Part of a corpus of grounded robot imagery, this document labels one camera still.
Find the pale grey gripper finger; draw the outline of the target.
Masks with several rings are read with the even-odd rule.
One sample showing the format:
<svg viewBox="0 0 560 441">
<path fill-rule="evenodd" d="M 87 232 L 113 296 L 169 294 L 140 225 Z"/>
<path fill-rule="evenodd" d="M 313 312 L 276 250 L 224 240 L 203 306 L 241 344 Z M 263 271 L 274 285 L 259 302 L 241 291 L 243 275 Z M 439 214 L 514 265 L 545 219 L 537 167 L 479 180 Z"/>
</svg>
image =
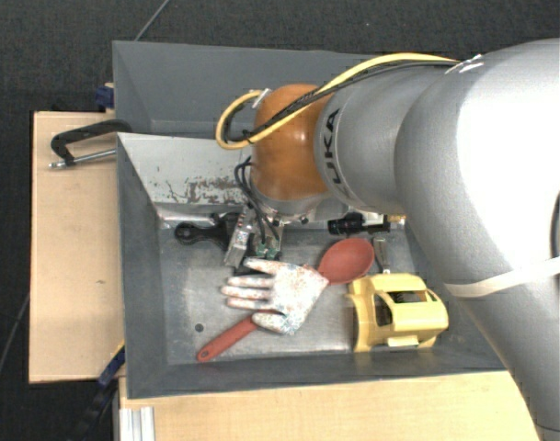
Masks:
<svg viewBox="0 0 560 441">
<path fill-rule="evenodd" d="M 226 266 L 239 267 L 246 253 L 246 246 L 240 243 L 232 243 L 225 253 L 223 263 Z"/>
</svg>

